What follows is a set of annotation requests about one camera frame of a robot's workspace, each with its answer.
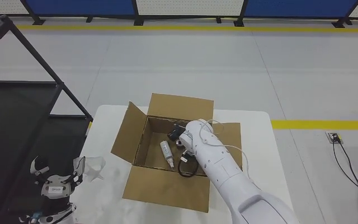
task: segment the power outlet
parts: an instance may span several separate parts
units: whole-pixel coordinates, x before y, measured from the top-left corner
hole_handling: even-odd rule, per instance
[[[341,144],[343,144],[343,139],[340,136],[340,134],[338,134],[337,132],[326,132],[326,136],[327,136],[330,144],[333,144],[333,135],[334,134],[338,135],[338,138],[340,138],[340,140],[341,140]]]

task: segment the floor tape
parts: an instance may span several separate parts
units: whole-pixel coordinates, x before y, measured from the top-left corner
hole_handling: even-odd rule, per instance
[[[95,25],[16,25],[21,30],[103,30],[103,31],[234,31],[234,32],[358,32],[356,28],[318,27],[234,27],[234,26],[95,26]]]
[[[272,120],[273,129],[358,130],[358,120]]]

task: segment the gray floor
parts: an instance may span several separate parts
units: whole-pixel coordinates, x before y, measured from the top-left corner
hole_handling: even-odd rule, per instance
[[[23,33],[92,115],[102,104],[148,105],[158,92],[213,99],[216,109],[266,111],[271,119],[358,120],[358,34]],[[51,80],[11,34],[0,52],[0,80]],[[65,95],[53,112],[79,113]],[[340,134],[358,172],[358,132]],[[358,223],[358,188],[337,167],[324,130],[275,136],[301,223]],[[338,158],[347,170],[339,150]]]

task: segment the blue wall panel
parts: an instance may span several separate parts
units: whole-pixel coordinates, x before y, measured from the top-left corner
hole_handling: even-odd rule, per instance
[[[36,14],[133,15],[131,0],[27,0]]]
[[[248,0],[245,16],[342,17],[356,0]]]

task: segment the white table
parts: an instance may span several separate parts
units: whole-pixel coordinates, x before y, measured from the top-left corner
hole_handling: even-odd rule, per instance
[[[144,113],[148,107],[139,107]],[[231,223],[230,212],[211,184],[209,213],[122,199],[131,164],[110,153],[127,106],[98,108],[81,155],[103,156],[104,180],[84,182],[71,195],[78,223]],[[242,150],[248,156],[251,178],[264,191],[276,195],[292,208],[270,117],[265,112],[214,110],[222,123],[240,122]]]

